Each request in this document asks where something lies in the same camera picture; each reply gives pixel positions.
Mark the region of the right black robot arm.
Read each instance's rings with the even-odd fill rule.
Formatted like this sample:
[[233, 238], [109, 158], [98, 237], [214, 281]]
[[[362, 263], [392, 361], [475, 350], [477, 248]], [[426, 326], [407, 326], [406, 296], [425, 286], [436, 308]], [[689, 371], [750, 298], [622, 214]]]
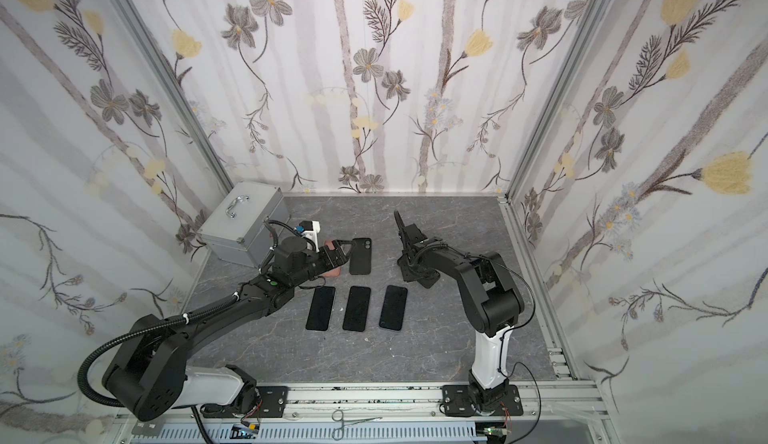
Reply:
[[496, 252], [472, 254], [429, 238], [416, 225], [405, 224], [398, 211], [394, 220], [403, 246], [397, 260], [403, 280], [426, 289], [443, 276], [456, 282], [465, 316], [476, 331], [468, 398], [479, 413], [495, 411], [511, 390], [510, 339], [525, 311], [517, 280]]

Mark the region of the pink phone case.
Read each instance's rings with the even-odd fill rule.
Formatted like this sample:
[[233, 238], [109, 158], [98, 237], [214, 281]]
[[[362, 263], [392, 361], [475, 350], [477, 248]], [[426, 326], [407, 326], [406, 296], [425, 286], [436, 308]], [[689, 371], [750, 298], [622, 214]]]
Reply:
[[336, 278], [341, 274], [341, 268], [347, 263], [346, 255], [342, 250], [337, 250], [335, 242], [331, 239], [324, 241], [324, 246], [327, 248], [328, 262], [333, 265], [333, 268], [329, 268], [322, 274], [325, 278]]

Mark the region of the black phone case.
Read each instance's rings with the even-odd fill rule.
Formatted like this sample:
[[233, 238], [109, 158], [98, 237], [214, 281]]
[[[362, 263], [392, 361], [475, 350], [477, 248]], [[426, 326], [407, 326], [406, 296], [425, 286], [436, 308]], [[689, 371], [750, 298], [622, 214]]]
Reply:
[[352, 240], [352, 249], [349, 260], [349, 273], [351, 275], [370, 275], [372, 270], [372, 239], [355, 238]]

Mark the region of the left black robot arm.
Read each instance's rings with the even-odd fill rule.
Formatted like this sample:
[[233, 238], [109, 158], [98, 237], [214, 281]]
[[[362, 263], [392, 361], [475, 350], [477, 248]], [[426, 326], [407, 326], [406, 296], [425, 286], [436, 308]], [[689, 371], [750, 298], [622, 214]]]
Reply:
[[107, 393], [90, 388], [88, 371], [81, 368], [82, 393], [104, 405], [123, 407], [142, 422], [183, 407], [206, 407], [215, 416], [252, 412], [262, 401], [255, 378], [235, 365], [200, 368], [189, 365], [189, 359], [239, 327], [275, 313], [301, 285], [342, 267], [351, 245], [334, 240], [313, 250], [305, 239], [289, 237], [270, 250], [266, 267], [232, 295], [177, 316], [139, 319], [128, 333], [94, 353], [116, 352], [102, 377]]

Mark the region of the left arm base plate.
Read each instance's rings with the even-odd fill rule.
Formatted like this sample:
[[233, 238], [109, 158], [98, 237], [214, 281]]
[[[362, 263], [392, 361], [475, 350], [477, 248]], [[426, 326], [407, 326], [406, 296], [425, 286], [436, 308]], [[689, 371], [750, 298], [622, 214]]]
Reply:
[[288, 391], [287, 386], [246, 385], [232, 403], [204, 404], [201, 413], [205, 418], [281, 418], [287, 404]]

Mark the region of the phone with black screen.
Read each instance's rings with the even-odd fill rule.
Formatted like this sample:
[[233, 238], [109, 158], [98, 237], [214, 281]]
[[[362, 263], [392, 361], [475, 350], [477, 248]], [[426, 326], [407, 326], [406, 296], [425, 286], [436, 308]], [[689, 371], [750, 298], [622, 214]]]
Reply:
[[329, 328], [336, 289], [321, 287], [314, 290], [305, 329], [325, 332]]

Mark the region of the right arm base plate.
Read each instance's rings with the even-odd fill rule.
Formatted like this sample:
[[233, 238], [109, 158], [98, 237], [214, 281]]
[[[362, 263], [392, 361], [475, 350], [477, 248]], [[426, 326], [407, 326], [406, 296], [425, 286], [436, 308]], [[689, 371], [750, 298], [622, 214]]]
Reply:
[[448, 417], [519, 417], [524, 413], [516, 386], [507, 384], [487, 390], [475, 385], [445, 385], [442, 412]]

